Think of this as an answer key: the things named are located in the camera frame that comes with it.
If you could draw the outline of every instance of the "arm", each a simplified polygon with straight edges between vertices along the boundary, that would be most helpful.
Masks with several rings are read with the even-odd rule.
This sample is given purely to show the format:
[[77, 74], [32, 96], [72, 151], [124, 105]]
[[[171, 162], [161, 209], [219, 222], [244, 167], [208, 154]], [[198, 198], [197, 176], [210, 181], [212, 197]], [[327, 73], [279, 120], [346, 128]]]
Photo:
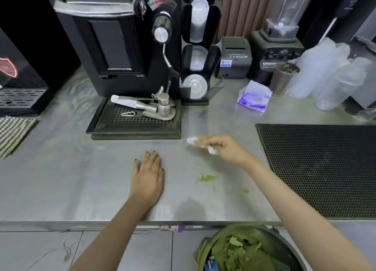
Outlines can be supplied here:
[[224, 160], [252, 177], [313, 270], [374, 270], [340, 231], [231, 137], [202, 137], [196, 145], [215, 145]]
[[69, 271], [116, 271], [138, 222], [162, 192], [164, 170], [157, 152], [134, 162], [129, 198]]

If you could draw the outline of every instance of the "tiled floor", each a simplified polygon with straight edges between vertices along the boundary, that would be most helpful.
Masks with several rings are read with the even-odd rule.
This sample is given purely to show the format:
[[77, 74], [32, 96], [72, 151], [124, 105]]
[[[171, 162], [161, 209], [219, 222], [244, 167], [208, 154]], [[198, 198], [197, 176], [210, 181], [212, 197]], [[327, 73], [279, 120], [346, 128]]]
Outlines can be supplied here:
[[[342, 232], [376, 266], [376, 231], [371, 225], [365, 224], [363, 227], [356, 235], [346, 234], [344, 230]], [[216, 232], [217, 230], [186, 230], [183, 233], [154, 231], [134, 234], [118, 271], [197, 271], [193, 254], [204, 237], [212, 237]], [[51, 251], [28, 271], [66, 271], [98, 233], [99, 231], [0, 232], [0, 269], [25, 271]], [[280, 230], [280, 234], [296, 248], [286, 230]], [[64, 242], [72, 250], [72, 255], [67, 260], [64, 260], [67, 254], [63, 248]]]

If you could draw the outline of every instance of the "tissue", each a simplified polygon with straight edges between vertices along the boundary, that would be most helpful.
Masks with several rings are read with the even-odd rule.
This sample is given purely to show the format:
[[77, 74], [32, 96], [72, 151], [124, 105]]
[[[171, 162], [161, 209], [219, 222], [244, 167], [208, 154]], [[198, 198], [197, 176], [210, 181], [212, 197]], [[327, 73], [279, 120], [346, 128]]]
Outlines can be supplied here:
[[250, 81], [239, 91], [238, 103], [256, 111], [265, 112], [273, 92], [266, 86]]
[[[195, 146], [195, 142], [199, 140], [199, 138], [197, 136], [192, 136], [192, 137], [188, 137], [187, 138], [187, 143], [190, 144], [190, 145], [193, 145]], [[218, 151], [212, 147], [212, 146], [207, 146], [207, 147], [200, 147], [200, 148], [205, 148], [209, 151], [209, 154], [210, 155], [218, 155]]]

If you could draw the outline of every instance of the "blender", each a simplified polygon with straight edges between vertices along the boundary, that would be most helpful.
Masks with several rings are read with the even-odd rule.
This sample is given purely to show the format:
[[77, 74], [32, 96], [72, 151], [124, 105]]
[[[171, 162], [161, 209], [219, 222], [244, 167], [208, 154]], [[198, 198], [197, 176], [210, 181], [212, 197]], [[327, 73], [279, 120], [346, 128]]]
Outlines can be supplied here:
[[269, 86], [275, 65], [300, 57], [304, 46], [296, 37], [300, 21], [310, 0], [271, 0], [266, 26], [250, 35], [253, 62], [248, 76]]

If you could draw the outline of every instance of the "receipt printer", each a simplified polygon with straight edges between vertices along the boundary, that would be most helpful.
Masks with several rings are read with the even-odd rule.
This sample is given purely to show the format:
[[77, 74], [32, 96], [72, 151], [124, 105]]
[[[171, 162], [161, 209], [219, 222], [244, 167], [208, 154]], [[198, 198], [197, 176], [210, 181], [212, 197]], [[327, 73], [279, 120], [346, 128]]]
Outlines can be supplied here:
[[222, 37], [222, 57], [215, 69], [217, 78], [246, 78], [252, 64], [251, 47], [243, 37]]

